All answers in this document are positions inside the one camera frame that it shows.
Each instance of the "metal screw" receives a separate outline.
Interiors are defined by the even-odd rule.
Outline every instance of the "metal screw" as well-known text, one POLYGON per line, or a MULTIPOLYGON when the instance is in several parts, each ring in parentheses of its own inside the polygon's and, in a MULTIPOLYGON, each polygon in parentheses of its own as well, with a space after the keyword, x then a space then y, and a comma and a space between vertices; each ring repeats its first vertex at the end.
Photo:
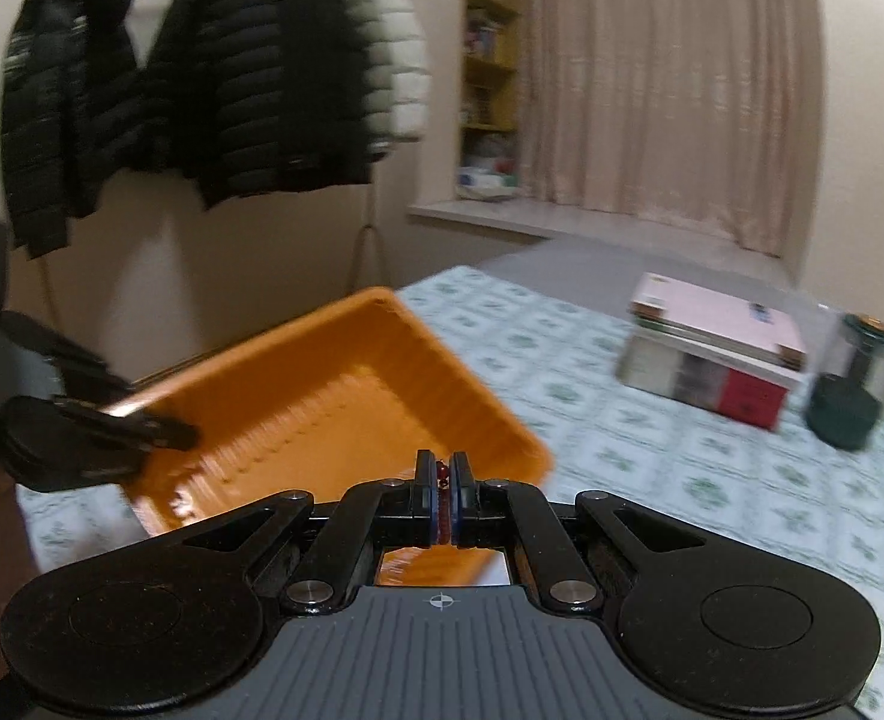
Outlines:
POLYGON ((549 595, 560 604, 568 604, 573 607, 573 605, 589 603, 597 595, 597 591, 587 581, 566 579, 552 584, 549 595))
POLYGON ((295 601, 296 604, 304 605, 323 604, 333 594, 334 590, 332 590, 331 584, 318 579, 296 581, 288 589, 288 597, 295 601))

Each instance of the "orange tray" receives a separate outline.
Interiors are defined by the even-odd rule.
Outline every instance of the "orange tray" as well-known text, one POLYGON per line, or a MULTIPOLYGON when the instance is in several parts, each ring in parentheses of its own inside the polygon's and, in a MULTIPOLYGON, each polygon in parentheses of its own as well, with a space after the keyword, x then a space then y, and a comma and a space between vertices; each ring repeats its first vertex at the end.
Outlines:
MULTIPOLYGON (((478 479, 538 483, 546 447, 390 291, 365 290, 240 343, 109 407, 197 425, 190 452, 155 450, 125 487, 152 535, 279 490, 337 500, 409 477, 419 449, 465 450, 478 479)), ((397 550, 381 584, 470 584, 490 553, 397 550)))

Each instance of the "pink curtain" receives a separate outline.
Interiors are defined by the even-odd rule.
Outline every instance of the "pink curtain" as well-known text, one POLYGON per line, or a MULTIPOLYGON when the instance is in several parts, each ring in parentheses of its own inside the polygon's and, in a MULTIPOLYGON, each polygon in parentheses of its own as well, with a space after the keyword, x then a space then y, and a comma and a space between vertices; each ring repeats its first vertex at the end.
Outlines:
POLYGON ((530 196, 780 254, 795 0, 526 0, 520 168, 530 196))

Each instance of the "tablecloth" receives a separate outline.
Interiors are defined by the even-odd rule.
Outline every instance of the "tablecloth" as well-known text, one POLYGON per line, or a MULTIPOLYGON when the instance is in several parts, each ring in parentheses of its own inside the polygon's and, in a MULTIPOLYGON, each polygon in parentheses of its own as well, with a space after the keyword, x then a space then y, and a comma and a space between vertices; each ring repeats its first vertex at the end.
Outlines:
MULTIPOLYGON (((884 720, 884 427, 867 450, 846 453, 805 428, 804 389, 770 433, 627 388, 613 369, 629 322, 476 269, 400 295, 549 446, 549 499, 610 490, 861 591, 882 623, 882 654, 858 707, 884 720)), ((118 488, 21 488, 18 498, 42 570, 144 538, 118 488)))

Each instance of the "pink book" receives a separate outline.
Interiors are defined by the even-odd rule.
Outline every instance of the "pink book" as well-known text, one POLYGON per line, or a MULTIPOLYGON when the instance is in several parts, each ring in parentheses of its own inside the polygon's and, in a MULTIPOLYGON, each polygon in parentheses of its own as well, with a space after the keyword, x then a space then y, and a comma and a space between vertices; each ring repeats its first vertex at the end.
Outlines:
POLYGON ((805 365, 805 346, 792 317, 760 303, 645 274, 631 310, 640 324, 667 335, 710 343, 793 370, 805 365))

